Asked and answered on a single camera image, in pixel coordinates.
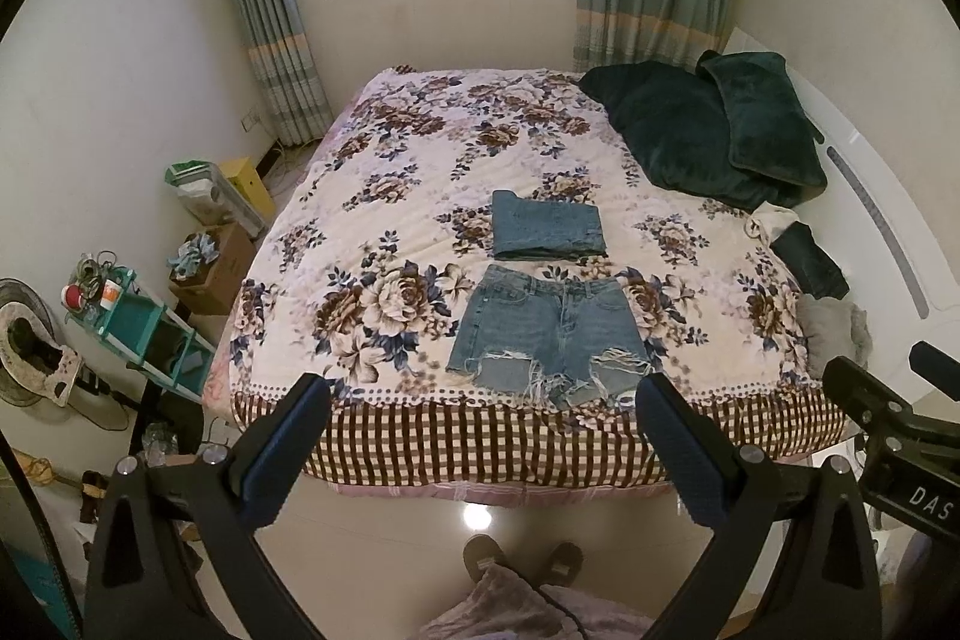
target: ripped denim shorts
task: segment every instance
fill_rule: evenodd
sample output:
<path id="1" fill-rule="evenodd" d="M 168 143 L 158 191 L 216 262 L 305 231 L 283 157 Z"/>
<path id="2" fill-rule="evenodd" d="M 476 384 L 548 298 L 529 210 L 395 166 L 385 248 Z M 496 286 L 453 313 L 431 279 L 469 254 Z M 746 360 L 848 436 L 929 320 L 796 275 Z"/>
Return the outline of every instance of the ripped denim shorts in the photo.
<path id="1" fill-rule="evenodd" d="M 557 407 L 616 400 L 650 368 L 614 278 L 538 280 L 496 264 L 467 304 L 448 370 Z"/>

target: headboard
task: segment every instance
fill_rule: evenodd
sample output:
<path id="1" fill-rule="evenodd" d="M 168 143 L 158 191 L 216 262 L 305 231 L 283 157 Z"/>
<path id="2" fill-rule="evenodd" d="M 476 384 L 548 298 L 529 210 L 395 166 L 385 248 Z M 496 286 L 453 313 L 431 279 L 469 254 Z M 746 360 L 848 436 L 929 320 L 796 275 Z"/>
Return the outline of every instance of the headboard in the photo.
<path id="1" fill-rule="evenodd" d="M 724 52 L 768 50 L 735 28 Z M 960 287 L 904 186 L 851 121 L 803 76 L 787 73 L 810 121 L 827 189 L 797 208 L 813 236 L 843 269 L 850 297 L 867 311 L 874 340 L 869 369 L 913 403 L 932 386 L 910 371 L 920 339 L 960 357 Z"/>

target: white wall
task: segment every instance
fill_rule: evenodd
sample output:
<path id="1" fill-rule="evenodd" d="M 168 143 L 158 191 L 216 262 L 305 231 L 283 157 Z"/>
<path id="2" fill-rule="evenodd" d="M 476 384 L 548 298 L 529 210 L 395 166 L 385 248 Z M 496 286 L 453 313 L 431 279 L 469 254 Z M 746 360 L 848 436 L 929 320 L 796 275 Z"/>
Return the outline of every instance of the white wall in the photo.
<path id="1" fill-rule="evenodd" d="M 733 20 L 848 116 L 960 277 L 960 30 L 940 0 L 737 0 Z"/>
<path id="2" fill-rule="evenodd" d="M 576 0 L 296 0 L 334 113 L 383 68 L 572 68 Z"/>
<path id="3" fill-rule="evenodd" d="M 62 319 L 59 291 L 80 253 L 110 248 L 166 292 L 164 260 L 196 223 L 163 170 L 258 158 L 271 137 L 240 122 L 257 104 L 230 0 L 27 0 L 0 42 L 0 276 L 25 281 Z M 67 335 L 117 370 L 76 326 Z M 0 402 L 0 428 L 77 475 L 112 471 L 130 438 L 45 400 Z"/>

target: wall outlet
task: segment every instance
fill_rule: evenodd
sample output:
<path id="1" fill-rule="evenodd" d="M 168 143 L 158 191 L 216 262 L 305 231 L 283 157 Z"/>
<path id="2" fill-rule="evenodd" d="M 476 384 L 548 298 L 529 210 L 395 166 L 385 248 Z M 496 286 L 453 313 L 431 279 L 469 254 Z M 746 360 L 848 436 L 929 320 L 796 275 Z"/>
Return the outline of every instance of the wall outlet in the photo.
<path id="1" fill-rule="evenodd" d="M 250 133 L 253 126 L 260 122 L 260 113 L 256 111 L 256 107 L 251 109 L 246 115 L 243 115 L 240 119 L 240 124 L 243 126 L 243 130 L 247 133 Z"/>

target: slipper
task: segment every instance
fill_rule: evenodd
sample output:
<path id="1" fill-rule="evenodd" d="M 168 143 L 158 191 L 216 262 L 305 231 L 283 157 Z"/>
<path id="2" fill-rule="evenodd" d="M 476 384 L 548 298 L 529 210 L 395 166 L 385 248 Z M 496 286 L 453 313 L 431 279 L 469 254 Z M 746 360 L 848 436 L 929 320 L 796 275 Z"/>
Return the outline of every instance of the slipper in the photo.
<path id="1" fill-rule="evenodd" d="M 478 584 L 483 578 L 483 574 L 491 564 L 499 564 L 501 567 L 507 567 L 507 557 L 500 550 L 490 535 L 474 534 L 467 545 L 464 545 L 464 565 L 467 566 L 467 572 L 473 579 L 474 584 Z"/>
<path id="2" fill-rule="evenodd" d="M 546 558 L 534 584 L 537 586 L 570 586 L 584 566 L 584 552 L 571 542 L 560 543 Z"/>

